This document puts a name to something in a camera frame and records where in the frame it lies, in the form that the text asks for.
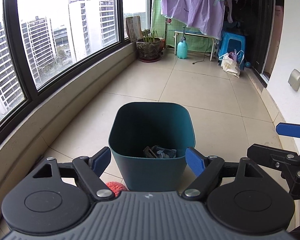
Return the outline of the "orange foam fruit net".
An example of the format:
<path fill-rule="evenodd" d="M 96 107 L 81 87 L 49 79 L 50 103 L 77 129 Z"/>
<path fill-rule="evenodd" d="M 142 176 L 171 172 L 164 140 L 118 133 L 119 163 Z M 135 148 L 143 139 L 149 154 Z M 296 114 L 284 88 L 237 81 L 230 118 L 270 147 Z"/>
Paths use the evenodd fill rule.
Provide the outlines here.
<path fill-rule="evenodd" d="M 122 191 L 128 191 L 125 185 L 117 181 L 109 181 L 106 185 L 115 194 L 115 197 L 118 197 Z"/>

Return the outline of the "white blue tissue pack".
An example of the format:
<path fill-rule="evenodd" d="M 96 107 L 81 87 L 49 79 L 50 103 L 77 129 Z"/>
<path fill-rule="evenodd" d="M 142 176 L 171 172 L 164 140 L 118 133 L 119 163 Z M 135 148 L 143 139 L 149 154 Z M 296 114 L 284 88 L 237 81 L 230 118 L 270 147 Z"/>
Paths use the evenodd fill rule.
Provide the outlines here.
<path fill-rule="evenodd" d="M 159 146 L 153 146 L 153 147 L 147 146 L 143 150 L 143 152 L 146 158 L 153 158 L 153 159 L 172 159 L 177 156 L 176 150 L 170 150 Z"/>

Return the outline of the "dark teal trash bin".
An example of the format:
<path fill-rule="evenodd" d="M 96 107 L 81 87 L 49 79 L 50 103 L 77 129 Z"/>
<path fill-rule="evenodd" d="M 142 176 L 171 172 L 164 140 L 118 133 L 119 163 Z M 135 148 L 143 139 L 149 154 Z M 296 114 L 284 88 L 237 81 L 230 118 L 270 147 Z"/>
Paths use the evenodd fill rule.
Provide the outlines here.
<path fill-rule="evenodd" d="M 170 102 L 130 102 L 119 108 L 108 144 L 131 191 L 175 191 L 196 144 L 189 111 Z M 172 159 L 146 158 L 146 147 L 176 150 Z"/>

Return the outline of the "white tote bag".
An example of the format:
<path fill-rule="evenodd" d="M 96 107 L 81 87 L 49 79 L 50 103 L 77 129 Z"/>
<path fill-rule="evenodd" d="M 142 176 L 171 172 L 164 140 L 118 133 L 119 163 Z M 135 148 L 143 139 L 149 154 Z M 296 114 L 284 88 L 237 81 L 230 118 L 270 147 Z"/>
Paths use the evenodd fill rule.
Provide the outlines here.
<path fill-rule="evenodd" d="M 243 64 L 244 58 L 245 54 L 243 50 L 234 50 L 221 55 L 218 59 L 221 61 L 221 67 L 226 73 L 239 78 L 241 74 L 240 67 Z"/>

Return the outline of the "blue plastic stool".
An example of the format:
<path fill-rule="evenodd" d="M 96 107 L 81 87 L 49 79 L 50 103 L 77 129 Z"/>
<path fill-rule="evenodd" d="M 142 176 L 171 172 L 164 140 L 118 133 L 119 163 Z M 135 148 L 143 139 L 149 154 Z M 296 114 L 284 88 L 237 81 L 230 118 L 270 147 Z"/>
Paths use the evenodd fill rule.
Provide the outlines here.
<path fill-rule="evenodd" d="M 245 68 L 245 48 L 246 39 L 244 36 L 239 34 L 230 33 L 227 31 L 222 32 L 221 41 L 218 45 L 218 63 L 221 64 L 223 55 L 226 53 L 235 52 L 238 57 L 237 61 L 239 63 L 240 70 Z"/>

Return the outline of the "teal spray bottle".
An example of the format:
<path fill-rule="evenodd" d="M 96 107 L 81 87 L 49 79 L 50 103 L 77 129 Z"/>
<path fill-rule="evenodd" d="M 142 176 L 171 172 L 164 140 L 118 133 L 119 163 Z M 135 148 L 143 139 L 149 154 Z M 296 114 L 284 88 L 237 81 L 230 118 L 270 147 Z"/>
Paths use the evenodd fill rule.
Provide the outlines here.
<path fill-rule="evenodd" d="M 186 59 L 187 58 L 187 42 L 185 37 L 185 28 L 186 26 L 183 26 L 183 36 L 180 39 L 180 42 L 177 45 L 177 57 L 179 59 Z"/>

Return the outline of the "potted plant brown pot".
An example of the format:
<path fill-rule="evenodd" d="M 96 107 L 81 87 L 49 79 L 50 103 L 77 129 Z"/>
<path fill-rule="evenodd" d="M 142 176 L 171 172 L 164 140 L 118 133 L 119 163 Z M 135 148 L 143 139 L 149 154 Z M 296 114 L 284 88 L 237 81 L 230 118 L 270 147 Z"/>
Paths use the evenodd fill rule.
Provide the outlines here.
<path fill-rule="evenodd" d="M 155 62 L 161 58 L 162 39 L 158 37 L 156 30 L 136 41 L 138 59 L 142 62 Z"/>

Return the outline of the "white low bench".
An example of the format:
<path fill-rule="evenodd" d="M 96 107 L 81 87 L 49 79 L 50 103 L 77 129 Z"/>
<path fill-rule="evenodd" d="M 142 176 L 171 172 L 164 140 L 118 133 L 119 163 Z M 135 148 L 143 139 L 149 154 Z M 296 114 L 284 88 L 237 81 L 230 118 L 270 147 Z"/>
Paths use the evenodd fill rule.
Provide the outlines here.
<path fill-rule="evenodd" d="M 192 33 L 192 32 L 183 32 L 183 31 L 177 31 L 174 30 L 174 54 L 177 55 L 177 38 L 179 35 L 182 36 L 193 36 L 193 37 L 200 37 L 200 38 L 207 38 L 208 40 L 211 41 L 211 52 L 210 52 L 210 61 L 213 59 L 213 54 L 215 51 L 215 46 L 216 46 L 216 39 L 214 37 L 209 37 L 203 34 L 198 34 L 198 33 Z"/>

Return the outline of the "brown board on sill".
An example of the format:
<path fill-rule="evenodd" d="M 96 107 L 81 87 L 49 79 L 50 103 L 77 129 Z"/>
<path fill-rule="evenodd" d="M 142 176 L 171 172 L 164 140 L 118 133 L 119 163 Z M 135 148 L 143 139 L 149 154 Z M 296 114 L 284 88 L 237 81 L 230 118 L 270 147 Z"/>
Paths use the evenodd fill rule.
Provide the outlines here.
<path fill-rule="evenodd" d="M 143 38 L 141 18 L 139 15 L 126 18 L 126 32 L 130 42 L 136 42 Z"/>

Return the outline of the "purple hanging raincoat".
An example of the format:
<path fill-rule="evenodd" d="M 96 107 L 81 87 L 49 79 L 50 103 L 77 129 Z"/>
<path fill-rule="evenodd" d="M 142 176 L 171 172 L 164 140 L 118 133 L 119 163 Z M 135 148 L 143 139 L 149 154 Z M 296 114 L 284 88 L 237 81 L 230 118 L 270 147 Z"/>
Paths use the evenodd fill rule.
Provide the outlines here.
<path fill-rule="evenodd" d="M 161 0 L 161 14 L 197 28 L 203 35 L 221 39 L 225 6 L 229 7 L 228 22 L 232 19 L 233 0 Z"/>

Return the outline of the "grey wall socket cover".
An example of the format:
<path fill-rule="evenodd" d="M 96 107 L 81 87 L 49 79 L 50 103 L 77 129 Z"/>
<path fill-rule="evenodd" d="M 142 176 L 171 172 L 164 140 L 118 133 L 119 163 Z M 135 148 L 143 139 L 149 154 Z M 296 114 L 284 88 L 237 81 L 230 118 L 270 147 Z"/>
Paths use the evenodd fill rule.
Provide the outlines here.
<path fill-rule="evenodd" d="M 300 88 L 300 72 L 294 69 L 288 79 L 288 83 L 294 91 L 298 91 Z"/>

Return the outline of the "black window frame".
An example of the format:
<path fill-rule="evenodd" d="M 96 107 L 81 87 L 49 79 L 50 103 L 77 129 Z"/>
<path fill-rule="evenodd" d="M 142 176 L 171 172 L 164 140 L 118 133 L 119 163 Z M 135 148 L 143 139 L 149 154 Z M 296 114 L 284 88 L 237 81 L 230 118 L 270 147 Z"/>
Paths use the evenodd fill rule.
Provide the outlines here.
<path fill-rule="evenodd" d="M 152 0 L 0 0 L 0 145 L 66 81 L 149 30 Z"/>

